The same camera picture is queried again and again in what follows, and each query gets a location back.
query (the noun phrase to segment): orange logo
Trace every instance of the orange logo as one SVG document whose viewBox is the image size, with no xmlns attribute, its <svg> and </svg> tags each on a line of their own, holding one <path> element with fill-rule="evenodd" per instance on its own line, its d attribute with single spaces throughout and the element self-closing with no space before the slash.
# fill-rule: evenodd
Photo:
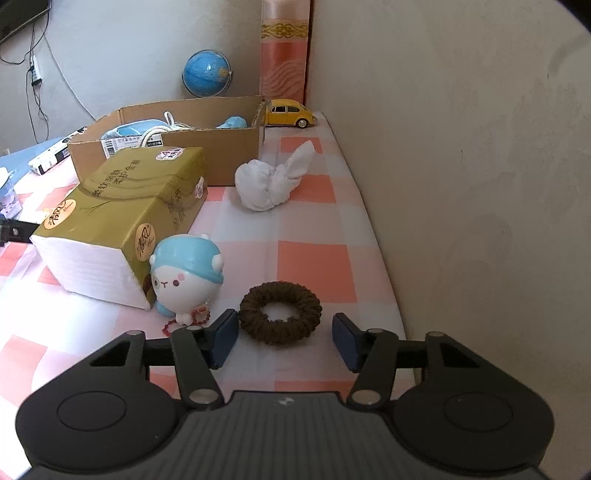
<svg viewBox="0 0 591 480">
<path fill-rule="evenodd" d="M 142 223 L 135 231 L 135 256 L 145 262 L 156 246 L 156 231 L 151 223 Z"/>
<path fill-rule="evenodd" d="M 43 226 L 48 230 L 55 228 L 72 214 L 74 208 L 76 208 L 75 200 L 64 200 L 53 210 L 53 213 L 45 219 Z"/>
</svg>

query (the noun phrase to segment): white wall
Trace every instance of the white wall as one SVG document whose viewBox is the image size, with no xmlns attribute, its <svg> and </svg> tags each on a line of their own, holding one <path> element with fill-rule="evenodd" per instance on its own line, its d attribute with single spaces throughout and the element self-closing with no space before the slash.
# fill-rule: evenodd
<svg viewBox="0 0 591 480">
<path fill-rule="evenodd" d="M 188 98 L 181 72 L 196 51 L 213 48 L 232 65 L 227 95 L 258 93 L 261 0 L 54 0 L 47 38 L 66 79 L 97 118 L 124 105 Z M 45 19 L 37 22 L 43 31 Z M 20 61 L 31 28 L 0 48 L 2 58 Z M 64 84 L 41 41 L 35 51 L 43 74 L 42 105 L 50 138 L 92 122 Z M 0 63 L 0 151 L 34 144 L 21 66 Z M 45 126 L 35 126 L 44 138 Z"/>
<path fill-rule="evenodd" d="M 538 391 L 543 467 L 591 469 L 591 34 L 555 0 L 316 0 L 309 105 L 357 181 L 407 333 Z"/>
</svg>

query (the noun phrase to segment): white figurine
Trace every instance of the white figurine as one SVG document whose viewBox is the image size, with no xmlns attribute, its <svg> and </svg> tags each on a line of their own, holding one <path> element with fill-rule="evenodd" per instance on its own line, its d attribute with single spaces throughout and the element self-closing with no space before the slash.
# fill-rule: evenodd
<svg viewBox="0 0 591 480">
<path fill-rule="evenodd" d="M 207 235 L 173 235 L 150 256 L 156 308 L 179 325 L 203 323 L 207 301 L 223 283 L 223 259 Z"/>
</svg>

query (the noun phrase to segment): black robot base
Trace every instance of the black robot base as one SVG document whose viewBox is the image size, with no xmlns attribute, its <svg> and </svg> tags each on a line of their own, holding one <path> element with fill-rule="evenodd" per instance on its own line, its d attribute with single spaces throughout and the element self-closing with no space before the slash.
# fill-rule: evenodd
<svg viewBox="0 0 591 480">
<path fill-rule="evenodd" d="M 548 405 L 441 332 L 424 342 L 359 330 L 340 313 L 333 341 L 358 372 L 334 392 L 235 391 L 224 403 L 210 371 L 238 337 L 227 310 L 211 327 L 169 339 L 132 330 L 31 394 L 17 434 L 24 480 L 543 480 Z M 149 382 L 174 365 L 181 400 Z M 397 368 L 422 381 L 390 400 Z"/>
</svg>

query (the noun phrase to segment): toy beetle car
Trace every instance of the toy beetle car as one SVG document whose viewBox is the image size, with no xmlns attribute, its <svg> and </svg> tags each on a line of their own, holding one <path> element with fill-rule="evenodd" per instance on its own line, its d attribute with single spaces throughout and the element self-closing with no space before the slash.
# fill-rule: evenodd
<svg viewBox="0 0 591 480">
<path fill-rule="evenodd" d="M 273 125 L 293 125 L 306 128 L 316 124 L 316 117 L 305 106 L 295 100 L 279 98 L 267 104 L 266 123 Z"/>
</svg>

